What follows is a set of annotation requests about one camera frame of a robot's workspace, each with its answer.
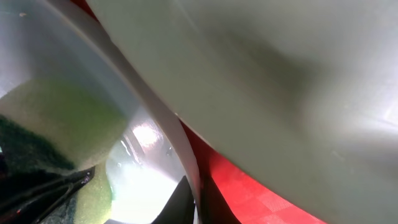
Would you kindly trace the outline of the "light blue plate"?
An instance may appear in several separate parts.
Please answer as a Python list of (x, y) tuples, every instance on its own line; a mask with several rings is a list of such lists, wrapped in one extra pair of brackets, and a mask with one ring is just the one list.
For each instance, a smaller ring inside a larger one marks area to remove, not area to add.
[(199, 223), (199, 174), (177, 118), (143, 82), (103, 28), (70, 1), (1, 2), (1, 98), (29, 80), (67, 82), (121, 112), (127, 126), (105, 162), (115, 186), (186, 176)]

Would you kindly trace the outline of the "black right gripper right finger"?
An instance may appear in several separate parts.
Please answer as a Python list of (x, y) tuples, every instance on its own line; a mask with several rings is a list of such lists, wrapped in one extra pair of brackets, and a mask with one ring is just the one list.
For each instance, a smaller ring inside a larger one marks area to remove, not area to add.
[(115, 186), (107, 223), (192, 223), (195, 202), (186, 176), (154, 176)]

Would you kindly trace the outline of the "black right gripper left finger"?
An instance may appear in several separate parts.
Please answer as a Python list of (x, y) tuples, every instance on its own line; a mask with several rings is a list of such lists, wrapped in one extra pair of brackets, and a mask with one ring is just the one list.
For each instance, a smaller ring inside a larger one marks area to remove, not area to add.
[(70, 175), (38, 171), (2, 178), (1, 223), (43, 223), (59, 208), (66, 210), (94, 176), (92, 167)]

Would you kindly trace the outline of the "white plate green stain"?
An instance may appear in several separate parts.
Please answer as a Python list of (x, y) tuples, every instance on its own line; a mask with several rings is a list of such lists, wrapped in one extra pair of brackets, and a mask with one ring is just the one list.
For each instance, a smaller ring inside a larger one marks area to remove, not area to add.
[(397, 222), (397, 0), (95, 0), (213, 149), (329, 223)]

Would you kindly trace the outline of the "green yellow sponge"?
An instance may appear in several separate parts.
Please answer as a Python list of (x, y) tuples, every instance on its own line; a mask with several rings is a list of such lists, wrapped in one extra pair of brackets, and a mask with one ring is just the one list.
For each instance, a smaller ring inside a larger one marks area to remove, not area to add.
[(112, 191), (105, 162), (127, 126), (124, 115), (86, 90), (56, 80), (29, 80), (1, 98), (1, 179), (44, 171), (94, 178), (43, 223), (106, 222)]

